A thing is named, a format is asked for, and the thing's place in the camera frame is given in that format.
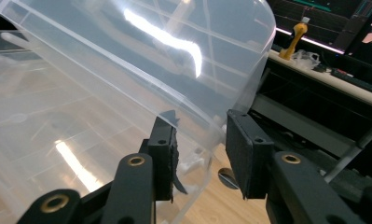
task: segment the plastic container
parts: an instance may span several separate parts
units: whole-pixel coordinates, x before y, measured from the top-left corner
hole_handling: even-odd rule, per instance
[[[155,116],[175,110],[178,175],[189,194],[160,203],[158,222],[178,222],[208,183],[227,110],[247,111],[254,100],[275,27],[265,1],[5,0],[0,14],[27,32],[19,45],[56,68],[38,70],[48,84],[25,83],[45,94],[0,96],[0,124],[8,123],[0,125],[0,194],[19,202],[10,208],[17,217],[52,189],[94,189],[58,144],[78,171],[106,183]]]

